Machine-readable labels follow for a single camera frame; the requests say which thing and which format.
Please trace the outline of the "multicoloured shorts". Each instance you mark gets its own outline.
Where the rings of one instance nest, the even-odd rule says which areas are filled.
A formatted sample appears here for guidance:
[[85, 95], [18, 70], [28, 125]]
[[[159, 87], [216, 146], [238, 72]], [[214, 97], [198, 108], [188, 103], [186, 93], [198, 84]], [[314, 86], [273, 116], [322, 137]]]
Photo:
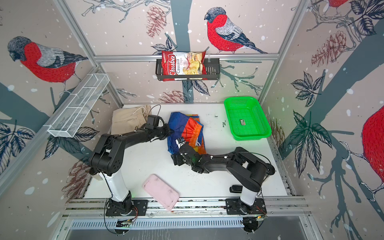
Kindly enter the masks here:
[[199, 115], [185, 115], [180, 112], [171, 113], [169, 122], [174, 133], [168, 137], [168, 151], [173, 155], [179, 152], [176, 139], [184, 138], [200, 155], [206, 154], [203, 129]]

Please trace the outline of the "beige shorts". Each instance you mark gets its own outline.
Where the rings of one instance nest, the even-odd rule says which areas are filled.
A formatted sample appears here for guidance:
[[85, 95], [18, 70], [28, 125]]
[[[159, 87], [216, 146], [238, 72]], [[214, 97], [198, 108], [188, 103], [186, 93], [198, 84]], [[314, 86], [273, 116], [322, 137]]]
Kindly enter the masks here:
[[111, 134], [126, 134], [137, 130], [147, 123], [150, 113], [150, 105], [115, 110], [112, 117]]

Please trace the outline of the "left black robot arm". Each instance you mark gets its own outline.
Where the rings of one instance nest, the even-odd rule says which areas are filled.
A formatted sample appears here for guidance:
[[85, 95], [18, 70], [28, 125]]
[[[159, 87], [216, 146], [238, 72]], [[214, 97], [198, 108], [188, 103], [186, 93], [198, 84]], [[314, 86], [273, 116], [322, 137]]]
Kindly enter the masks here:
[[105, 202], [105, 217], [145, 216], [148, 201], [133, 200], [125, 184], [121, 167], [125, 149], [152, 140], [164, 140], [174, 131], [158, 115], [148, 116], [147, 123], [130, 133], [103, 134], [89, 160], [90, 174], [98, 175], [107, 184], [111, 197]]

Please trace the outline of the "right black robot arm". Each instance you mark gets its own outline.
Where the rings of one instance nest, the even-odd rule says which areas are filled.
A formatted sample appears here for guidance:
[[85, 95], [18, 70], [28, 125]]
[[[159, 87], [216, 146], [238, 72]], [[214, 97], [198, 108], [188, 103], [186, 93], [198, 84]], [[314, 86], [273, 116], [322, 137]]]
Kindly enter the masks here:
[[233, 152], [224, 155], [200, 155], [185, 143], [171, 157], [175, 166], [186, 164], [198, 174], [215, 171], [231, 173], [242, 185], [240, 199], [234, 207], [234, 211], [240, 215], [253, 213], [254, 203], [263, 182], [276, 172], [270, 161], [264, 162], [256, 153], [251, 153], [242, 147], [237, 147]]

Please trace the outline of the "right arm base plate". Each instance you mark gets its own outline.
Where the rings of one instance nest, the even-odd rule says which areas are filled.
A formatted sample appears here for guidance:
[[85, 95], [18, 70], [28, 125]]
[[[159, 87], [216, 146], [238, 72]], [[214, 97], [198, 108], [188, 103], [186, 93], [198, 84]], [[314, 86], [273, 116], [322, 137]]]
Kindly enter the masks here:
[[256, 198], [253, 205], [243, 203], [240, 198], [229, 198], [225, 200], [225, 210], [228, 215], [261, 215], [267, 214], [265, 201]]

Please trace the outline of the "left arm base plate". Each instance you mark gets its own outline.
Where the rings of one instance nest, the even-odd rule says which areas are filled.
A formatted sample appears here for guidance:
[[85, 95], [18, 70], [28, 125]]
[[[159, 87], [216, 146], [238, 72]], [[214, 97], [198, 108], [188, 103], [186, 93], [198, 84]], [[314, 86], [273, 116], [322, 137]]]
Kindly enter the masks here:
[[124, 202], [116, 202], [112, 199], [108, 199], [105, 215], [106, 217], [145, 216], [148, 203], [148, 200], [126, 200]]

